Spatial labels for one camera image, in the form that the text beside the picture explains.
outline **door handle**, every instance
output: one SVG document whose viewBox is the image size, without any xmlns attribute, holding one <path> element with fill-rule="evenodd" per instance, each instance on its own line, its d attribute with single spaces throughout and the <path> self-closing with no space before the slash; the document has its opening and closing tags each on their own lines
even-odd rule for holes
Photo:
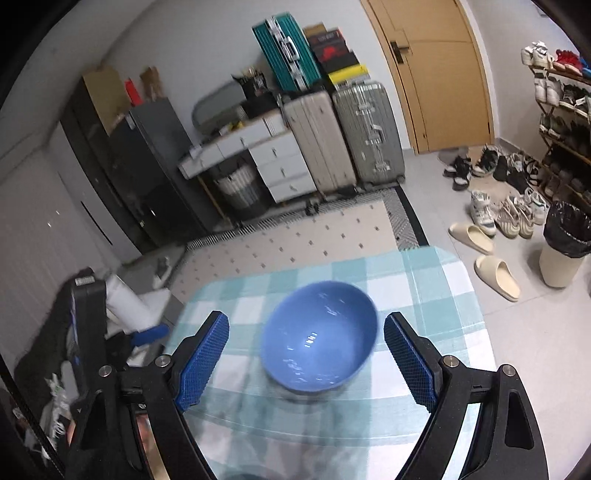
<svg viewBox="0 0 591 480">
<path fill-rule="evenodd" d="M 402 58 L 402 50 L 408 50 L 410 47 L 399 47 L 398 44 L 394 41 L 390 42 L 390 46 L 394 52 L 394 57 L 396 58 L 396 63 L 404 63 L 404 59 Z"/>
</svg>

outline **trash can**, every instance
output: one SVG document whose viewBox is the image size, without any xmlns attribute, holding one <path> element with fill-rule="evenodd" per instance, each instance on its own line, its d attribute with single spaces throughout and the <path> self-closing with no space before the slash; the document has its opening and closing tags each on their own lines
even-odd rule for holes
<svg viewBox="0 0 591 480">
<path fill-rule="evenodd" d="M 554 202 L 544 227 L 546 244 L 540 255 L 540 270 L 550 287 L 569 285 L 585 256 L 591 252 L 591 218 L 566 202 Z"/>
</svg>

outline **slipper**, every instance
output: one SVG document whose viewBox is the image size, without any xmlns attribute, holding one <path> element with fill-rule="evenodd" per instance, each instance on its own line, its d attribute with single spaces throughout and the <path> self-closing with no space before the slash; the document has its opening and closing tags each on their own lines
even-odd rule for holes
<svg viewBox="0 0 591 480">
<path fill-rule="evenodd" d="M 474 262 L 474 270 L 484 283 L 507 300 L 519 300 L 521 289 L 504 260 L 492 255 L 483 255 Z"/>
<path fill-rule="evenodd" d="M 449 228 L 449 234 L 481 254 L 491 254 L 495 248 L 492 240 L 473 223 L 454 223 Z"/>
</svg>

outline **table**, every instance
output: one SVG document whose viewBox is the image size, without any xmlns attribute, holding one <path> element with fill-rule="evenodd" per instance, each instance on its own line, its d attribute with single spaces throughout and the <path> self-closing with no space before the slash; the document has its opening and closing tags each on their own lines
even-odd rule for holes
<svg viewBox="0 0 591 480">
<path fill-rule="evenodd" d="M 218 478 L 392 479 L 408 458 L 428 412 L 413 401 L 381 328 L 361 372 L 335 390 L 294 394 L 262 369 L 259 337 L 269 314 L 296 288 L 323 280 L 361 288 L 381 321 L 401 311 L 443 355 L 496 369 L 466 267 L 438 248 L 210 283 L 187 304 L 167 352 L 212 310 L 230 319 L 230 338 L 200 404 L 185 413 Z M 459 475 L 477 415 L 478 405 L 470 406 L 446 478 Z"/>
</svg>

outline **blue bowl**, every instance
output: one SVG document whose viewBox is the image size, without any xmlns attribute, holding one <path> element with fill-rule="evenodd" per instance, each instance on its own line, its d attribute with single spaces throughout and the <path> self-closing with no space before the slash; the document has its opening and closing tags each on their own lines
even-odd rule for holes
<svg viewBox="0 0 591 480">
<path fill-rule="evenodd" d="M 262 364 L 290 390 L 319 392 L 353 377 L 372 352 L 378 312 L 360 289 L 337 281 L 296 290 L 262 334 Z"/>
</svg>

